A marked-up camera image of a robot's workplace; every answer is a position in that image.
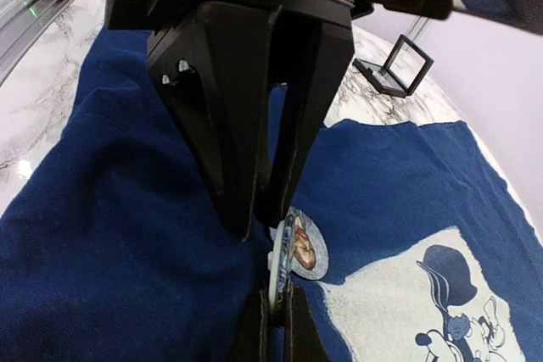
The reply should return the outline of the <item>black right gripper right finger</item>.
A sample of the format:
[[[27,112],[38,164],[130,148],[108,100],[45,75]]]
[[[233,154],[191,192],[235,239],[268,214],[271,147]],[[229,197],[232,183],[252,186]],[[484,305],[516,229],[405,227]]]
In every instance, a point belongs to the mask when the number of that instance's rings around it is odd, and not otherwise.
[[[288,286],[282,318],[284,361],[329,361],[303,287]]]

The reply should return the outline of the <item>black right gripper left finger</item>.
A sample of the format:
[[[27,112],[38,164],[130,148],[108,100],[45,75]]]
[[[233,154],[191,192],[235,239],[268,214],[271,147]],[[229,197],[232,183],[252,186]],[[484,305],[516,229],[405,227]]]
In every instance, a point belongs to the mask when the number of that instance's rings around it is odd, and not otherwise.
[[[229,362],[266,362],[268,360],[270,316],[267,290],[252,293],[248,297],[238,324],[227,358]]]

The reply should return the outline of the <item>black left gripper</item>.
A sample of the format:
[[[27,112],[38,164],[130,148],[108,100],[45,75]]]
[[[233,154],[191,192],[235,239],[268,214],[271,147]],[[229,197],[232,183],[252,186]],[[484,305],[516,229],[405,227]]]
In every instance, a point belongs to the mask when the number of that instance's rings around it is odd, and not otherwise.
[[[148,40],[149,76],[196,161],[219,221],[242,240],[249,236],[272,169],[268,67],[278,7],[328,22],[373,11],[367,0],[105,4],[106,28],[156,31]]]

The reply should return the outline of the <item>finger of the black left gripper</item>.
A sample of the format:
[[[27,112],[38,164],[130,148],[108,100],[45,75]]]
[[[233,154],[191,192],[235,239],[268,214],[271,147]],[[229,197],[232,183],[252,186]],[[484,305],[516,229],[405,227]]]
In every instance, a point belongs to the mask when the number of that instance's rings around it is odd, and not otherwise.
[[[276,226],[292,203],[305,162],[354,55],[350,13],[332,21],[286,14],[271,38],[269,79],[287,85],[262,224]]]

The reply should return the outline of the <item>round blue brooch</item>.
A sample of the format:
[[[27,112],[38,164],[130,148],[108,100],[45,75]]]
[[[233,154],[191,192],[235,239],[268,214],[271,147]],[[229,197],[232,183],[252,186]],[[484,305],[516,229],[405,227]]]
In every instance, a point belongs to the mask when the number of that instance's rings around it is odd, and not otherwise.
[[[294,217],[294,250],[292,271],[308,281],[320,281],[329,268],[327,244],[316,223],[300,209],[291,207]]]

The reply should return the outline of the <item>navy blue printed t-shirt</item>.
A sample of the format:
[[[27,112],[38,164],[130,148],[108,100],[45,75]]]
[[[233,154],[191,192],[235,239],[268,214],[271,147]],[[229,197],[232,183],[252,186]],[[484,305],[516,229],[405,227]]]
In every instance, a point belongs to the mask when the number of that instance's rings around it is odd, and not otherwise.
[[[219,223],[144,68],[101,31],[59,142],[1,219],[4,361],[228,361],[267,290],[278,225]],[[329,361],[539,361],[542,241],[464,119],[425,80],[349,69],[292,207],[328,272],[304,288]]]

